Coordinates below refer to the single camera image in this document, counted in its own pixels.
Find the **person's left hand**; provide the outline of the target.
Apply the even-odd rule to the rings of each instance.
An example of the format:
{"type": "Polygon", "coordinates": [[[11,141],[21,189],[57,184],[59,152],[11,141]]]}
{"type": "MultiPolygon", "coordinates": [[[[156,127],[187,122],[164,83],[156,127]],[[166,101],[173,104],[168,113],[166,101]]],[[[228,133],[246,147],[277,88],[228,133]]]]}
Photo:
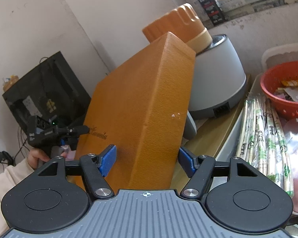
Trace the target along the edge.
{"type": "Polygon", "coordinates": [[[31,149],[27,156],[27,162],[33,170],[38,168],[40,161],[48,162],[49,160],[50,157],[44,151],[37,148],[31,149]]]}

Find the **cream sleeve left forearm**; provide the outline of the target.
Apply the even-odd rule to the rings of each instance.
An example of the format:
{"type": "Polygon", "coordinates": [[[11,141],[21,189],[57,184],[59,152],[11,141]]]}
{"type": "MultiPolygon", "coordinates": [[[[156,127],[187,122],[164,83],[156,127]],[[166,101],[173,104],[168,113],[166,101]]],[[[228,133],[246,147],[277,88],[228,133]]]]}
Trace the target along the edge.
{"type": "Polygon", "coordinates": [[[1,201],[4,195],[33,171],[34,170],[28,164],[27,159],[24,159],[15,167],[10,165],[3,173],[0,173],[0,235],[9,229],[1,212],[1,201]]]}

